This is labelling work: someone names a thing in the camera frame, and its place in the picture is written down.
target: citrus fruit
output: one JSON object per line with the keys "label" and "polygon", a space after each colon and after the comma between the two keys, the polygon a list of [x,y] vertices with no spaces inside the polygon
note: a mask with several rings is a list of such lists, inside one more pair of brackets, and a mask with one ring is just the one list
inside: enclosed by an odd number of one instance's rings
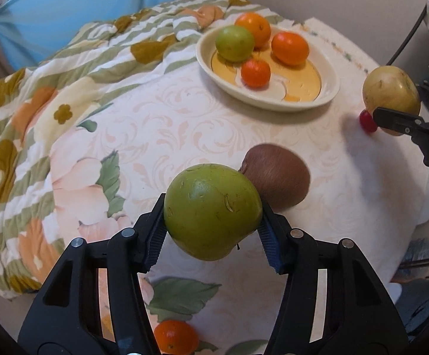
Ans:
{"label": "citrus fruit", "polygon": [[255,47],[260,48],[270,40],[269,21],[260,14],[248,12],[238,17],[235,25],[246,28],[254,36]]}
{"label": "citrus fruit", "polygon": [[246,60],[254,50],[254,36],[246,28],[230,25],[216,37],[216,49],[224,59],[236,63]]}
{"label": "citrus fruit", "polygon": [[260,88],[270,81],[270,65],[264,60],[247,60],[241,66],[241,77],[247,86]]}
{"label": "citrus fruit", "polygon": [[154,330],[155,340],[162,353],[189,355],[198,348],[198,334],[188,323],[166,320]]}
{"label": "citrus fruit", "polygon": [[279,32],[272,39],[272,52],[291,67],[303,64],[310,54],[308,42],[299,34]]}
{"label": "citrus fruit", "polygon": [[[363,101],[372,115],[378,107],[393,109],[418,116],[420,96],[410,77],[393,65],[374,69],[364,80]],[[392,130],[383,129],[393,136],[399,136]]]}
{"label": "citrus fruit", "polygon": [[367,133],[374,133],[377,131],[377,124],[367,109],[363,110],[359,114],[359,124],[361,125],[361,128]]}
{"label": "citrus fruit", "polygon": [[163,218],[173,241],[199,260],[219,260],[254,232],[259,193],[246,176],[220,164],[198,164],[170,183]]}

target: floral blanket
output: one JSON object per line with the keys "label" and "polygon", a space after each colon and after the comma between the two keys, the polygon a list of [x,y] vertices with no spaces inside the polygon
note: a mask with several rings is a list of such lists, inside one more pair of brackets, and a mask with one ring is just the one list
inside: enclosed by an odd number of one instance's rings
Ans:
{"label": "floral blanket", "polygon": [[[113,102],[195,62],[203,32],[233,23],[245,11],[257,11],[271,23],[288,21],[246,0],[178,0],[115,21],[88,23],[52,58],[0,80],[1,296],[38,290],[74,237],[98,241],[132,226],[140,214],[131,208],[138,191],[127,188],[120,162],[129,150],[140,155],[147,147],[129,139],[122,140],[124,148],[111,145],[109,129],[118,127],[111,117]],[[151,100],[137,92],[131,95],[134,103]],[[105,124],[105,118],[112,123]],[[101,132],[105,152],[96,156],[88,146],[95,147]],[[143,173],[140,165],[133,168],[133,174]],[[154,202],[141,209],[149,211],[165,189],[157,188]],[[105,284],[101,271],[102,321],[110,338]],[[181,277],[151,283],[141,278],[141,286],[152,325],[191,319],[219,288]],[[230,353],[255,352],[263,344],[244,341]],[[201,342],[199,351],[215,349]]]}

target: striped blanket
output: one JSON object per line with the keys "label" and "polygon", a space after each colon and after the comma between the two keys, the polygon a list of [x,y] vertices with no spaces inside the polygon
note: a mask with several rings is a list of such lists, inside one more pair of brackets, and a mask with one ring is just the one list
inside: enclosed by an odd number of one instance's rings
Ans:
{"label": "striped blanket", "polygon": [[178,0],[88,23],[52,58],[0,80],[0,295],[40,288],[68,244],[59,226],[127,222],[118,155],[81,156],[79,130],[94,132],[92,116],[119,96],[194,62],[202,33],[244,11],[283,20],[246,0]]}

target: white bowl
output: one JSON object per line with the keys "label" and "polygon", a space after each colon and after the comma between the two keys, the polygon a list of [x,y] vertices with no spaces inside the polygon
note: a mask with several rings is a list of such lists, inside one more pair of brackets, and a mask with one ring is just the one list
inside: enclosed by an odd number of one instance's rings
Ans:
{"label": "white bowl", "polygon": [[[329,103],[339,91],[339,77],[336,74],[335,68],[330,59],[323,53],[320,48],[322,42],[317,37],[307,33],[300,33],[310,46],[310,55],[308,60],[315,66],[321,79],[321,90],[316,99],[313,101],[279,101],[270,100],[268,97],[262,97],[254,90],[247,91],[220,78],[211,69],[211,58],[216,51],[215,40],[224,27],[214,28],[205,33],[196,45],[196,58],[203,70],[209,77],[225,92],[231,96],[244,101],[247,104],[257,106],[272,111],[278,112],[297,112],[311,108],[317,108],[321,105]],[[278,32],[286,31],[285,28],[280,28],[276,25],[271,25],[272,35]]]}

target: orange flower print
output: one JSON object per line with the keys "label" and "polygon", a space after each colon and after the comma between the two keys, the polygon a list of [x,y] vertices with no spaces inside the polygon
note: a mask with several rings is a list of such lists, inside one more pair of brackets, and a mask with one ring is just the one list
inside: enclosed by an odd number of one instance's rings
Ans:
{"label": "orange flower print", "polygon": [[31,101],[23,103],[11,119],[11,124],[20,134],[21,143],[26,133],[40,117],[46,106],[57,96],[57,89],[52,86],[43,86],[34,92]]}
{"label": "orange flower print", "polygon": [[24,232],[19,234],[19,253],[22,263],[41,284],[57,262],[60,254],[43,234],[42,221],[32,218]]}
{"label": "orange flower print", "polygon": [[213,21],[222,19],[224,13],[220,7],[215,5],[203,5],[197,11],[192,9],[184,9],[181,14],[189,14],[196,18],[198,25],[201,29],[204,29],[211,25]]}

